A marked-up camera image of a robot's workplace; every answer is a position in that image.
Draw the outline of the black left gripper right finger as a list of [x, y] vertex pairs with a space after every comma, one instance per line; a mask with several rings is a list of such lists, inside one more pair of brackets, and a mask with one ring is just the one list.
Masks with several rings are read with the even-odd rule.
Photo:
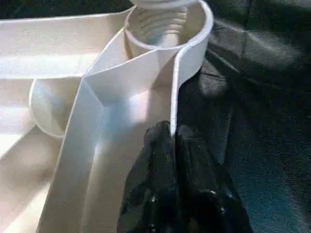
[[181, 125], [175, 136], [180, 196], [195, 233], [251, 233], [232, 179], [201, 134]]

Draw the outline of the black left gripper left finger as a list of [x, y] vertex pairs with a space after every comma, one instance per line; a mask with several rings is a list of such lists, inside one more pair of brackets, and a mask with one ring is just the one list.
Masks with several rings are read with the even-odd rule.
[[119, 233], [178, 233], [180, 203], [170, 123], [147, 129], [143, 147], [127, 175]]

